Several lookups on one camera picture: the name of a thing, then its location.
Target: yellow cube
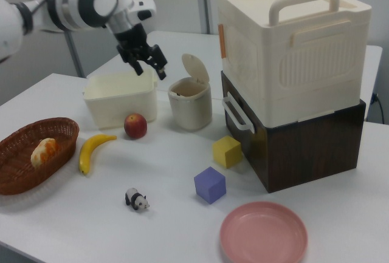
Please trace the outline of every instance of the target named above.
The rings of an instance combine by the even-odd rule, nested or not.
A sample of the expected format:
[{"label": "yellow cube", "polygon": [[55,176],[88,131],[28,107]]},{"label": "yellow cube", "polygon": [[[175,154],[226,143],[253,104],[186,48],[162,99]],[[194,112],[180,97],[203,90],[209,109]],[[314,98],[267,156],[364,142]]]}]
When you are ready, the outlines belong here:
[{"label": "yellow cube", "polygon": [[242,160],[241,143],[225,136],[212,145],[213,159],[227,169]]}]

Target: pink plate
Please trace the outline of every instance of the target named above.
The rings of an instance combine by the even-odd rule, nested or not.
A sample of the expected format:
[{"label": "pink plate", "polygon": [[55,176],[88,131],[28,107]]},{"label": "pink plate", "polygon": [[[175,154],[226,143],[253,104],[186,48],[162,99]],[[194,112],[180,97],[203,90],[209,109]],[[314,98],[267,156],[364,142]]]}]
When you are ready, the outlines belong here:
[{"label": "pink plate", "polygon": [[220,242],[234,263],[297,263],[308,246],[308,234],[290,209],[272,202],[252,202],[224,219]]}]

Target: red apple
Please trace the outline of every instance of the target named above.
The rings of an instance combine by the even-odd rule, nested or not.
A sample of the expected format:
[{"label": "red apple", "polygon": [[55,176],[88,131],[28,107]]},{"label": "red apple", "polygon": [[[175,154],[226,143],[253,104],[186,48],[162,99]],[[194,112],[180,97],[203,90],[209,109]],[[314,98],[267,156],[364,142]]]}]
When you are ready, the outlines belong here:
[{"label": "red apple", "polygon": [[141,138],[146,134],[147,121],[139,113],[130,114],[124,121],[124,130],[131,138]]}]

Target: panda figurine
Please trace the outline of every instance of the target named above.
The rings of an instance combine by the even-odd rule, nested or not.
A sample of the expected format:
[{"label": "panda figurine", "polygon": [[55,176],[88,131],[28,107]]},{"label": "panda figurine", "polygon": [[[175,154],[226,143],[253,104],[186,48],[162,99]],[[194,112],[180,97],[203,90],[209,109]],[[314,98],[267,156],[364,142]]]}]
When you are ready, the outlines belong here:
[{"label": "panda figurine", "polygon": [[131,205],[133,209],[138,210],[148,208],[146,196],[143,197],[135,188],[130,188],[126,192],[126,204]]}]

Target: banana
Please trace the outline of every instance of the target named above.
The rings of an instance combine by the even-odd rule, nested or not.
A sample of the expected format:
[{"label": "banana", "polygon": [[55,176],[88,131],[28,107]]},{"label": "banana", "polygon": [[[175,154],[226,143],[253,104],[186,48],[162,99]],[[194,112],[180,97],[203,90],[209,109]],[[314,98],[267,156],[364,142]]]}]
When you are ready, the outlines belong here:
[{"label": "banana", "polygon": [[81,173],[84,175],[89,173],[91,168],[91,155],[94,149],[109,140],[115,139],[116,135],[106,134],[97,134],[87,139],[81,147],[80,158],[78,160],[78,168],[80,169]]}]

